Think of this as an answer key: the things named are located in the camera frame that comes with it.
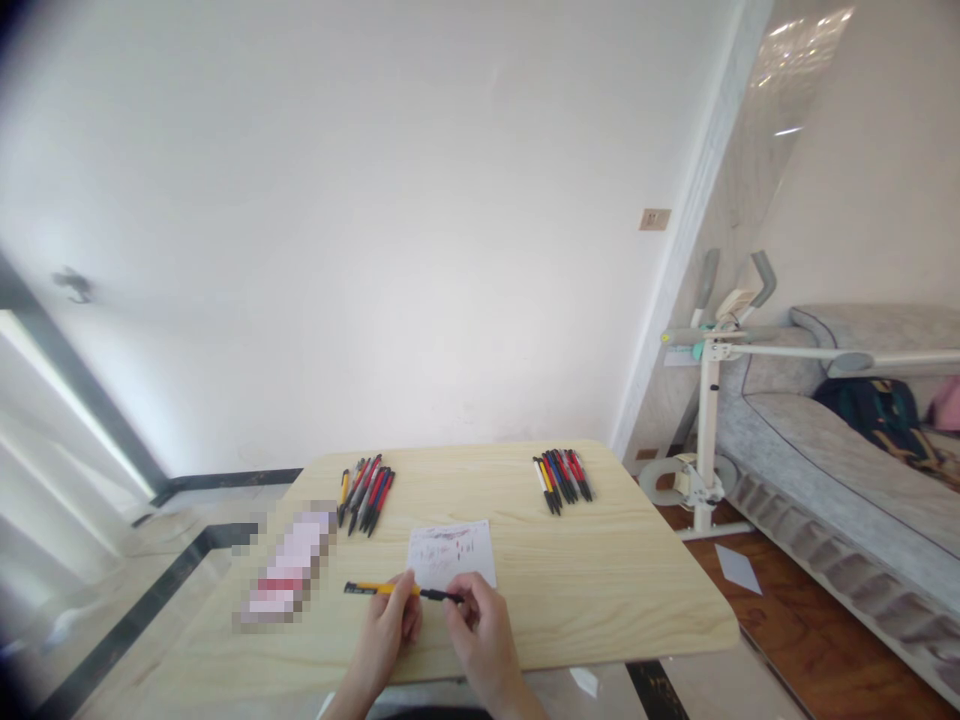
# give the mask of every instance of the wall hook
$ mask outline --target wall hook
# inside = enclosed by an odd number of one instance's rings
[[[64,265],[62,273],[53,274],[53,282],[58,287],[68,287],[77,294],[76,297],[68,296],[70,302],[75,302],[77,305],[86,305],[91,302],[90,281],[73,268]]]

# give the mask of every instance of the white exercise bike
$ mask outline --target white exercise bike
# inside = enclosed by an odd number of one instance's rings
[[[680,505],[693,513],[693,527],[677,531],[684,541],[750,532],[747,522],[714,525],[713,509],[737,481],[737,468],[727,458],[716,454],[717,398],[720,390],[720,363],[735,360],[741,355],[779,355],[781,357],[832,360],[832,366],[841,372],[863,372],[872,368],[902,367],[960,362],[960,351],[922,350],[911,352],[868,352],[847,349],[799,348],[752,345],[755,341],[774,339],[779,328],[744,328],[747,318],[773,294],[777,277],[765,252],[750,256],[763,280],[759,291],[737,288],[717,308],[716,321],[702,325],[704,309],[713,293],[720,251],[710,250],[701,280],[697,306],[689,328],[670,328],[661,340],[666,345],[694,347],[694,356],[700,360],[700,399],[697,417],[697,451],[654,460],[647,464],[638,478],[640,487],[655,505]],[[673,487],[658,490],[657,481],[674,474]]]

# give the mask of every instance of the wooden floor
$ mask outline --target wooden floor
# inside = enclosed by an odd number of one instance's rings
[[[659,510],[674,529],[692,522],[682,508]],[[726,501],[714,513],[717,523],[742,519]],[[715,544],[750,558],[762,597],[724,579]],[[763,533],[697,540],[687,548],[817,720],[960,717]]]

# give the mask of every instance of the couch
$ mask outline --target couch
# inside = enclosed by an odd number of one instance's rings
[[[807,305],[764,344],[960,348],[960,312]],[[877,374],[865,372],[863,375]],[[920,412],[960,366],[890,368]],[[960,493],[875,447],[811,396],[830,362],[751,355],[723,363],[717,442],[741,473],[729,501],[960,708]],[[960,455],[955,437],[931,442]]]

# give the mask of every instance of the wooden tabletop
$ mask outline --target wooden tabletop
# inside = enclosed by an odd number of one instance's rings
[[[550,514],[531,457],[574,448],[598,498]],[[410,531],[489,519],[498,589],[507,599],[524,670],[629,661],[731,647],[730,605],[643,491],[593,441],[385,450],[397,475],[372,538],[341,532],[298,621],[235,630],[232,613],[311,501],[339,498],[343,469],[377,451],[327,455],[306,468],[158,669],[163,695],[233,700],[333,689],[366,611],[347,580],[386,580],[407,560]],[[462,675],[440,603],[423,602],[419,643],[391,682]]]

